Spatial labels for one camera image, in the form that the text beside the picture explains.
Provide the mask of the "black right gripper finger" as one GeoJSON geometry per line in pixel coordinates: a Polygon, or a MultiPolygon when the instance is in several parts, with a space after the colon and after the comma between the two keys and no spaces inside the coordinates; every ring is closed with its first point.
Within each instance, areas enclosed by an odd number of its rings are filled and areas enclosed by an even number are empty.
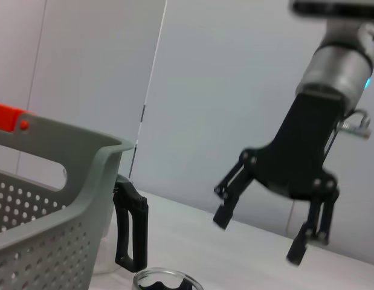
{"type": "Polygon", "coordinates": [[[334,205],[339,195],[339,193],[332,193],[326,198],[315,198],[310,201],[308,218],[301,226],[286,255],[289,263],[295,266],[301,264],[309,242],[329,244],[334,205]]]}
{"type": "Polygon", "coordinates": [[[231,221],[240,196],[254,180],[254,166],[257,157],[240,158],[237,164],[214,188],[214,192],[222,200],[213,222],[225,230],[231,221]]]}

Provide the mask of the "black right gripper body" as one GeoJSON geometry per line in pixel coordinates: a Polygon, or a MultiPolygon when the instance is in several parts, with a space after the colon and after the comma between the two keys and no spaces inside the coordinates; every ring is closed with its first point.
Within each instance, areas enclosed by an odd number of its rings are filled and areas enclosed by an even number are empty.
{"type": "Polygon", "coordinates": [[[298,94],[272,142],[250,150],[247,174],[290,199],[332,197],[337,179],[323,169],[324,148],[342,116],[341,100],[298,94]]]}

